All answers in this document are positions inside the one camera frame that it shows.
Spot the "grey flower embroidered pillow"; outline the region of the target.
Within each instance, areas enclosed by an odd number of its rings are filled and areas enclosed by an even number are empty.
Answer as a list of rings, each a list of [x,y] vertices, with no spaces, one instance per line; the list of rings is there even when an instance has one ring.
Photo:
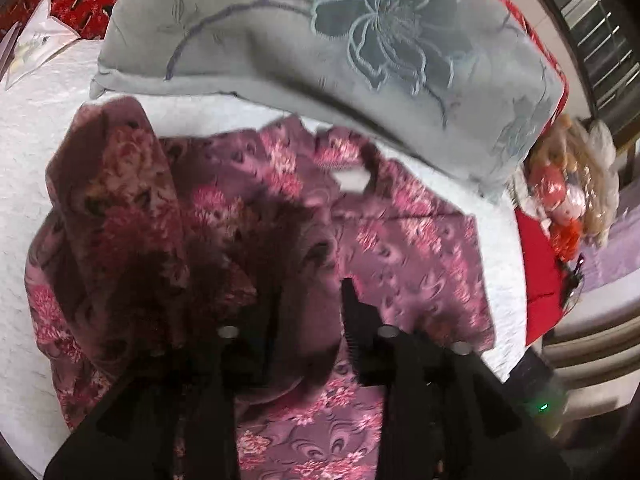
[[[567,82],[511,0],[116,0],[90,91],[232,93],[373,134],[488,195]]]

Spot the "purple pink floral shirt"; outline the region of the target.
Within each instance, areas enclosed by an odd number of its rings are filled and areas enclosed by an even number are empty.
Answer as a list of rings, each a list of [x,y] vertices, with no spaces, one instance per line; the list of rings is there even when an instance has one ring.
[[[371,479],[383,393],[349,363],[342,281],[404,332],[494,346],[475,220],[355,131],[288,116],[160,138],[120,98],[77,111],[47,188],[25,286],[70,434],[132,362],[209,340],[273,287],[267,385],[235,399],[240,479]]]

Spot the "plain red cloth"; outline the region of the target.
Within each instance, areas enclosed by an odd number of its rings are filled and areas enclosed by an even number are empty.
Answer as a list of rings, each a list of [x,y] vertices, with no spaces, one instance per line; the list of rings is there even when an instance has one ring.
[[[515,209],[526,281],[526,344],[548,333],[563,317],[564,273],[540,223]]]

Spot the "clear plastic packet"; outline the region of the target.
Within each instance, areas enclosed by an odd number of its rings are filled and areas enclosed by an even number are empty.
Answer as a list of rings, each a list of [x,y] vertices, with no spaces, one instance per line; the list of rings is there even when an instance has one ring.
[[[21,32],[17,23],[1,43],[1,73],[6,90],[30,75],[80,36],[51,14],[51,0],[40,0]]]

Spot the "doll in plastic wrap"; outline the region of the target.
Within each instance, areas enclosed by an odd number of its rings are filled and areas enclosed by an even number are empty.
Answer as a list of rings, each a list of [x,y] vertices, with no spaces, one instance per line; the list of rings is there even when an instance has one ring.
[[[589,129],[563,114],[526,159],[529,196],[541,214],[551,248],[564,263],[578,257],[582,242],[608,244],[620,204],[616,149],[604,122]]]

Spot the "white quilted bed cover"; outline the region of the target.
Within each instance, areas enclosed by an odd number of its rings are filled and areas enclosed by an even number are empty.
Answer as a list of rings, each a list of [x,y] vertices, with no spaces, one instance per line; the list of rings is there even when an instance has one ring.
[[[101,51],[79,40],[12,88],[1,90],[1,433],[36,477],[68,429],[48,359],[37,349],[24,271],[28,248],[51,209],[46,168],[89,97]],[[495,347],[483,359],[508,378],[525,352],[526,286],[520,236],[510,197],[484,200],[460,182],[378,142],[437,195],[476,219]]]

